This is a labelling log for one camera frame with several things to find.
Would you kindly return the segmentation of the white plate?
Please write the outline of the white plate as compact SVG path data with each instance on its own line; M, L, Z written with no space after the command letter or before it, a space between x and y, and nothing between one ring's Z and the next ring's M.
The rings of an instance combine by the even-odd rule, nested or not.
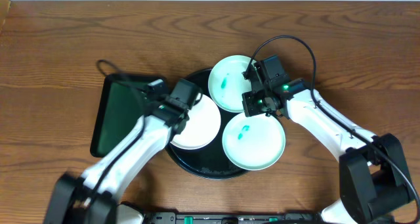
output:
M171 144L184 150L196 150L208 145L219 132L221 113L213 100L203 95L201 100L188 111L189 120Z

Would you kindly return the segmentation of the mint green plate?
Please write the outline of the mint green plate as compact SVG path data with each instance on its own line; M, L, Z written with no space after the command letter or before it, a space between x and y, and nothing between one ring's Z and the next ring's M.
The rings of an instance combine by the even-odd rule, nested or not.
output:
M285 150L282 124L274 117L234 116L224 128L222 148L226 157L239 168L258 171L275 164Z
M251 83L244 79L243 72L247 70L248 56L232 55L215 64L208 79L208 90L213 101L221 109L242 113L242 94L251 90Z

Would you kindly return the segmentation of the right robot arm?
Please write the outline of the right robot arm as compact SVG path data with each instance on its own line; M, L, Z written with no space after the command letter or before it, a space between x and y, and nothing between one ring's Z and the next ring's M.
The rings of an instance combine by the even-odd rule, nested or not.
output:
M325 223L372 223L418 202L401 142L361 128L329 105L304 79L247 76L246 116L274 113L303 126L339 163L340 199L321 212Z

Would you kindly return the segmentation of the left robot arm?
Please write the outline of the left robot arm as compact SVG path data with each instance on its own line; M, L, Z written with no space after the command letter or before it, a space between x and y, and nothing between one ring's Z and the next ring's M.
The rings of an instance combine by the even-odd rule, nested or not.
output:
M63 174L54 186L44 223L117 223L117 207L131 181L145 164L180 134L188 113L202 98L196 84L180 79L171 93L156 80L156 94L129 134L79 177Z

